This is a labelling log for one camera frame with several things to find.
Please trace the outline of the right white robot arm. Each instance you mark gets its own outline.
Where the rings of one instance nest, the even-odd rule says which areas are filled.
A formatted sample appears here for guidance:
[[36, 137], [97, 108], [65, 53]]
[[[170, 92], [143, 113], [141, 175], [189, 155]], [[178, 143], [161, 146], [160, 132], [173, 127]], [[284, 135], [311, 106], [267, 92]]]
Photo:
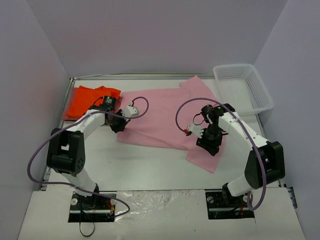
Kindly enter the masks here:
[[200, 115], [208, 125], [201, 127], [192, 123], [186, 130], [187, 134], [197, 137], [197, 146], [215, 156], [220, 151], [223, 137], [229, 136], [247, 154], [243, 174], [222, 186], [221, 199], [226, 206], [232, 207], [245, 193], [285, 177], [283, 146], [278, 141], [271, 142], [255, 132], [230, 104], [208, 104], [201, 109]]

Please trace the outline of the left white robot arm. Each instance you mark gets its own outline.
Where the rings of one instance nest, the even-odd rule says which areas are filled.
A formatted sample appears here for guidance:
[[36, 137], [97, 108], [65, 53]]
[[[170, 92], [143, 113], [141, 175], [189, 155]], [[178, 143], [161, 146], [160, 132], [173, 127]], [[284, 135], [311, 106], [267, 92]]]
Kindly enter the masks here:
[[75, 192], [83, 197], [82, 203], [89, 209], [97, 208], [101, 203], [98, 185], [85, 170], [85, 140], [104, 124], [110, 125], [114, 133], [122, 132], [130, 117], [139, 115], [134, 104], [116, 110], [117, 99], [103, 96], [102, 103], [93, 103], [86, 113], [78, 119], [75, 126], [57, 134], [49, 141], [46, 164], [56, 173], [63, 175], [75, 187]]

